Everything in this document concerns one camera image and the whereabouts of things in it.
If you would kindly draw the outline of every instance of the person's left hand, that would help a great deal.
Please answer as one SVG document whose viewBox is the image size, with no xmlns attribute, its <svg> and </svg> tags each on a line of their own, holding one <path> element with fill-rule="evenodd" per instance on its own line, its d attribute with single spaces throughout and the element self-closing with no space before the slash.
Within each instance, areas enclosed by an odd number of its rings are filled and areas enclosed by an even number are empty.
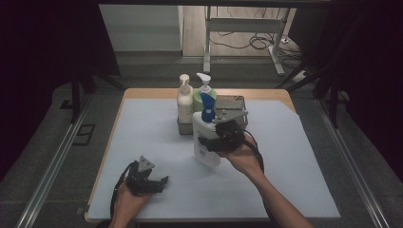
<svg viewBox="0 0 403 228">
<path fill-rule="evenodd" d="M 115 211 L 109 228 L 125 228 L 130 220 L 137 216 L 151 196 L 151 193 L 133 196 L 124 181 L 118 190 Z"/>
</svg>

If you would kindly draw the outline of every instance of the blue pump nozzle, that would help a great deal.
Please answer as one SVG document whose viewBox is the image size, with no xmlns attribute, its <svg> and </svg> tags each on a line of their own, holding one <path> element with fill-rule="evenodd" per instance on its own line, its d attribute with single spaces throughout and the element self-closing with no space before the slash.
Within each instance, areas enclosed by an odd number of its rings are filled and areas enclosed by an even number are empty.
<svg viewBox="0 0 403 228">
<path fill-rule="evenodd" d="M 206 123 L 212 123 L 216 118 L 216 112 L 214 111 L 214 104 L 216 100 L 207 93 L 201 93 L 201 101 L 204 110 L 201 113 L 201 119 Z"/>
</svg>

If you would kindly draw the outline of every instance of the green bottle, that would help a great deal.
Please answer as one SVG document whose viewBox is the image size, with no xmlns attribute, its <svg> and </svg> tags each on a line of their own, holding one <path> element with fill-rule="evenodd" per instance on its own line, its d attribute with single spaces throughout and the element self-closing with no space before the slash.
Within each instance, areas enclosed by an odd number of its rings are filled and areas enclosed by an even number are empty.
<svg viewBox="0 0 403 228">
<path fill-rule="evenodd" d="M 201 78 L 203 85 L 200 88 L 195 88 L 193 91 L 193 111 L 198 112 L 198 111 L 203 111 L 203 106 L 202 106 L 202 93 L 206 93 L 210 95 L 214 100 L 217 99 L 217 92 L 212 89 L 208 84 L 210 83 L 211 77 L 202 74 L 202 73 L 197 73 L 199 78 Z"/>
</svg>

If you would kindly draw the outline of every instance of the white metal stand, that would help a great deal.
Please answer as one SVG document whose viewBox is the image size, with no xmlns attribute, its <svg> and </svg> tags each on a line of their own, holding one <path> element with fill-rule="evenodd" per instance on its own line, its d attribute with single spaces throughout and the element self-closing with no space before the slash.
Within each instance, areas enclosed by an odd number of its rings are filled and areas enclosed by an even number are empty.
<svg viewBox="0 0 403 228">
<path fill-rule="evenodd" d="M 244 18 L 211 18 L 211 7 L 207 7 L 207 15 L 205 19 L 205 45 L 204 45 L 204 61 L 203 72 L 210 73 L 210 32 L 260 32 L 275 33 L 275 43 L 269 47 L 270 56 L 276 67 L 278 76 L 284 75 L 281 62 L 278 60 L 278 45 L 287 24 L 290 9 L 286 9 L 281 20 L 278 19 L 244 19 Z"/>
</svg>

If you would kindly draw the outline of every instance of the pump bottle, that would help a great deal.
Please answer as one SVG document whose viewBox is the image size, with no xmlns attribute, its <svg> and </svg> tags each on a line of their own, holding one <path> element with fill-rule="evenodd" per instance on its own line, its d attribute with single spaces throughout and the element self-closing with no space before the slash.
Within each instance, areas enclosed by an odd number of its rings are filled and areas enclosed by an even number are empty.
<svg viewBox="0 0 403 228">
<path fill-rule="evenodd" d="M 193 116 L 193 87 L 189 84 L 189 75 L 180 76 L 181 86 L 178 89 L 178 122 L 191 124 Z"/>
<path fill-rule="evenodd" d="M 199 78 L 201 78 L 203 85 L 200 88 L 195 88 L 193 93 L 193 111 L 195 112 L 203 110 L 201 97 L 202 93 L 210 95 L 214 100 L 217 99 L 216 91 L 208 85 L 211 81 L 211 77 L 202 73 L 197 73 L 197 75 Z"/>
<path fill-rule="evenodd" d="M 199 142 L 199 137 L 205 137 L 209 140 L 219 138 L 215 132 L 216 124 L 212 123 L 216 117 L 216 112 L 214 111 L 215 100 L 206 93 L 201 94 L 201 99 L 204 110 L 193 113 L 194 154 L 196 159 L 203 164 L 215 167 L 221 162 L 220 156 L 214 152 L 209 152 L 207 147 Z"/>
</svg>

